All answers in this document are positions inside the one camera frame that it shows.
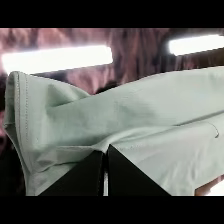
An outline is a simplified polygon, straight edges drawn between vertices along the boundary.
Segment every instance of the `fabric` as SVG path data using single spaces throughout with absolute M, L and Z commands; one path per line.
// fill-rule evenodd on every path
M 114 145 L 171 195 L 224 173 L 224 67 L 150 76 L 89 95 L 59 81 L 10 74 L 4 128 L 26 194 L 38 195 L 93 150 Z

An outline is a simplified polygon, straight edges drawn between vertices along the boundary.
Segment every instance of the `fluorescent light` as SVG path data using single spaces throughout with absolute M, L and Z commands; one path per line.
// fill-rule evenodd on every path
M 3 68 L 7 74 L 12 71 L 35 74 L 110 64 L 112 62 L 111 49 L 104 45 L 46 49 L 2 55 Z
M 224 180 L 212 187 L 206 196 L 224 196 Z
M 169 50 L 176 56 L 191 54 L 201 51 L 208 51 L 224 47 L 224 37 L 215 35 L 206 35 L 200 37 L 182 38 L 171 40 Z

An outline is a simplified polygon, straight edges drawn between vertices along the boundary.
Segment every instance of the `black triangular object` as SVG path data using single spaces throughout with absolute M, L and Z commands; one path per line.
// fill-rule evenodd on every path
M 92 152 L 39 196 L 103 196 L 103 157 Z
M 170 196 L 112 145 L 107 159 L 109 196 Z

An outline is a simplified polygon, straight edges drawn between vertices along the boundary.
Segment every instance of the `folded cloth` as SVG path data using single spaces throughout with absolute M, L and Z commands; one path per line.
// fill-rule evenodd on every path
M 224 67 L 157 74 L 89 95 L 12 72 L 4 128 L 39 195 L 93 150 L 109 144 L 171 195 L 224 173 Z

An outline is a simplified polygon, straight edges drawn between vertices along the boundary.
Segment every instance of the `garment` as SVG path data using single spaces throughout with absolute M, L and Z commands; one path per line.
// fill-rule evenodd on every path
M 157 74 L 89 95 L 59 81 L 10 74 L 4 128 L 27 195 L 114 145 L 171 195 L 224 173 L 224 67 Z

